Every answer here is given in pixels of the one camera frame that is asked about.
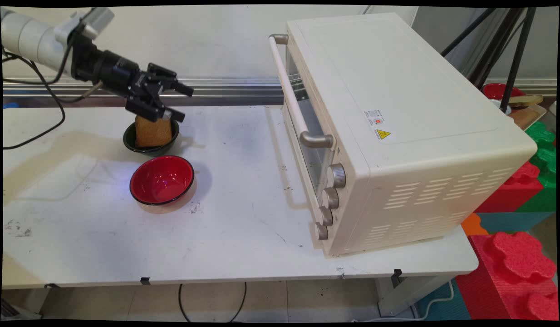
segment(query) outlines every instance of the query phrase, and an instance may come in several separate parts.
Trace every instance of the black tripod stand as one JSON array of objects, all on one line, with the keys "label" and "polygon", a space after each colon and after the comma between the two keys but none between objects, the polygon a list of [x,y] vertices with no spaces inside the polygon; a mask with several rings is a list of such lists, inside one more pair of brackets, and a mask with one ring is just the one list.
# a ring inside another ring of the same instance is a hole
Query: black tripod stand
[{"label": "black tripod stand", "polygon": [[[490,16],[494,12],[495,8],[488,8],[483,12],[475,21],[473,21],[444,51],[442,51],[442,56],[446,56],[456,47],[463,39],[465,39],[471,31],[473,31],[486,17]],[[473,69],[472,75],[469,77],[469,81],[481,89],[490,74],[490,70],[494,67],[498,58],[504,52],[504,49],[508,45],[510,39],[514,36],[520,25],[516,27],[516,30],[512,33],[516,22],[520,18],[524,8],[510,8],[506,17],[498,27],[494,37],[490,41],[488,47],[481,56],[480,61],[477,63]],[[508,81],[506,82],[506,89],[504,90],[504,97],[502,97],[502,103],[500,103],[500,110],[506,112],[508,108],[508,101],[510,101],[510,94],[512,93],[512,87],[514,87],[514,81],[516,80],[516,74],[518,73],[518,68],[520,67],[520,61],[522,58],[522,53],[524,52],[524,47],[526,45],[526,40],[528,39],[528,34],[531,30],[532,21],[534,19],[536,7],[529,7],[526,10],[526,16],[521,22],[522,31],[520,33],[520,38],[518,39],[518,45],[516,46],[516,52],[514,53],[514,58],[512,60],[512,66],[510,67],[510,74],[508,74]]]}]

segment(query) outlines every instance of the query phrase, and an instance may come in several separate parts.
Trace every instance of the red bowl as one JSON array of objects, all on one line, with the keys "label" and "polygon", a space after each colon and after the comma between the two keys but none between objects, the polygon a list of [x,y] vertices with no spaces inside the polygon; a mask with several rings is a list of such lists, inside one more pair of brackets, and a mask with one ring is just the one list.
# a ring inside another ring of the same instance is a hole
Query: red bowl
[{"label": "red bowl", "polygon": [[[491,83],[484,85],[482,89],[484,95],[488,99],[502,100],[504,97],[504,91],[506,91],[506,84],[502,83]],[[519,89],[512,87],[511,97],[519,97],[520,95],[526,95],[526,93],[520,91]]]},{"label": "red bowl", "polygon": [[189,161],[175,155],[143,163],[131,177],[131,195],[146,205],[162,205],[179,199],[193,184],[195,172]]}]

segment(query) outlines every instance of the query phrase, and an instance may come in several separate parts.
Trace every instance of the sticker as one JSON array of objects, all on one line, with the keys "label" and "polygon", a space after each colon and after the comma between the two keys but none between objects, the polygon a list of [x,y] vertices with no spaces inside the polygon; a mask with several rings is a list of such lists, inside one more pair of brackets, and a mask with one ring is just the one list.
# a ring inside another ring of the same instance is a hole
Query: sticker
[{"label": "sticker", "polygon": [[391,133],[390,132],[385,132],[384,130],[377,130],[377,133],[379,135],[380,139],[384,139],[385,137],[388,137]]},{"label": "sticker", "polygon": [[383,119],[383,115],[381,114],[381,110],[366,110],[365,116],[371,126],[383,124],[385,121]]},{"label": "sticker", "polygon": [[365,117],[367,118],[367,122],[369,122],[369,126],[371,126],[371,130],[373,131],[373,133],[375,133],[375,136],[378,139],[384,139],[385,137],[388,137],[388,135],[390,135],[390,132],[385,132],[384,130],[380,130],[377,129],[380,127],[381,124],[383,124],[385,122],[385,119],[383,118],[383,114],[381,113],[381,110],[365,110],[363,111],[363,113],[365,113]]}]

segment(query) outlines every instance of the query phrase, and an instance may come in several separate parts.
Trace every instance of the white toaster oven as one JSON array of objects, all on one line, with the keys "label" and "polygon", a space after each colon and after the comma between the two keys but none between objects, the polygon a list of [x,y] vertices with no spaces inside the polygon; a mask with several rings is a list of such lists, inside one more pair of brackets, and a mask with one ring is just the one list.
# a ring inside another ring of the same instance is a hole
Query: white toaster oven
[{"label": "white toaster oven", "polygon": [[288,21],[269,42],[326,255],[443,236],[536,152],[394,13]]}]

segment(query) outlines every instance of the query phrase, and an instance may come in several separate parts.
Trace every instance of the white wall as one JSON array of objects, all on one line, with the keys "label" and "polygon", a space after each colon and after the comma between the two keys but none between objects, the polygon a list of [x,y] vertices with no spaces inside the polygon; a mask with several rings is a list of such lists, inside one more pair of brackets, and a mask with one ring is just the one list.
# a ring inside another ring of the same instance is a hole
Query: white wall
[{"label": "white wall", "polygon": [[[413,29],[435,50],[442,52],[485,10],[486,8],[420,6],[413,22]],[[494,15],[495,12],[446,56],[446,60],[460,72],[464,73],[466,70],[467,61]]]},{"label": "white wall", "polygon": [[[558,64],[558,7],[538,7],[520,62],[516,78],[556,78]],[[489,79],[507,79],[520,31],[512,38],[504,53],[492,68]]]},{"label": "white wall", "polygon": [[[413,29],[435,50],[441,52],[484,10],[485,8],[421,6],[413,22]],[[472,62],[471,54],[473,51],[481,54],[482,49],[477,49],[477,47],[487,44],[494,35],[494,30],[486,32],[486,29],[490,21],[496,19],[498,12],[506,13],[506,9],[497,9],[446,56],[446,59],[462,73],[467,73],[471,70],[471,65],[477,64],[479,56],[473,56],[475,60]],[[558,14],[558,7],[538,7],[536,9],[517,79],[556,79]],[[518,23],[524,17],[525,13],[522,14]],[[498,16],[498,19],[498,23],[494,24],[495,27],[498,27],[501,15]],[[521,28],[492,68],[488,79],[506,80],[508,78],[520,31]]]},{"label": "white wall", "polygon": [[[110,7],[115,17],[95,41],[101,50],[137,62],[154,62],[180,77],[276,77],[267,38],[286,33],[286,21],[358,15],[364,5],[189,5]],[[50,25],[89,8],[10,9]],[[396,12],[409,25],[416,6],[373,6],[367,13]],[[54,71],[41,68],[46,77]],[[30,77],[21,62],[3,66],[3,76]]]}]

